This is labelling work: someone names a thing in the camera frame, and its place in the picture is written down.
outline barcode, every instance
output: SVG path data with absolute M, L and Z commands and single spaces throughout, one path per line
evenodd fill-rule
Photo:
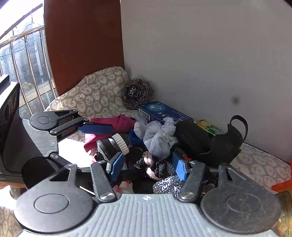
M 143 110 L 139 109 L 139 114 L 145 116 L 148 120 L 150 120 L 150 115 L 144 112 Z

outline tree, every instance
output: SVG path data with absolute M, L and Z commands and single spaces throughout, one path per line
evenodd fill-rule
M 22 83 L 22 88 L 24 92 L 29 91 L 30 89 L 34 88 L 34 85 L 29 82 Z

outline toothpaste box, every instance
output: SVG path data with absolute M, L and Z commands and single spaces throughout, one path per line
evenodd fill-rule
M 191 117 L 161 103 L 159 101 L 149 102 L 138 106 L 139 114 L 146 117 L 149 121 L 159 121 L 164 124 L 163 119 L 166 117 L 173 118 L 174 124 L 183 120 L 194 121 Z

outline black pouch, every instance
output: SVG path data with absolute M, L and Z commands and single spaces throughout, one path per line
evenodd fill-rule
M 244 138 L 231 125 L 231 122 L 235 119 L 240 120 L 245 126 Z M 212 167 L 218 167 L 222 162 L 229 164 L 241 152 L 240 147 L 248 132 L 246 120 L 239 115 L 234 115 L 231 118 L 227 125 L 227 133 L 215 136 L 188 120 L 180 121 L 175 126 L 175 136 L 190 158 Z

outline black strap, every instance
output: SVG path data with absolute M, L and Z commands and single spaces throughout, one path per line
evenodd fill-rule
M 246 136 L 247 136 L 247 131 L 248 131 L 247 121 L 246 121 L 243 117 L 241 117 L 240 115 L 234 115 L 234 116 L 231 118 L 231 120 L 230 120 L 230 124 L 231 124 L 231 122 L 232 122 L 233 120 L 235 120 L 235 119 L 241 121 L 241 122 L 244 124 L 244 126 L 245 126 L 245 136 L 244 136 L 244 139 L 243 139 L 243 141 L 244 141 L 245 138 L 246 138 Z

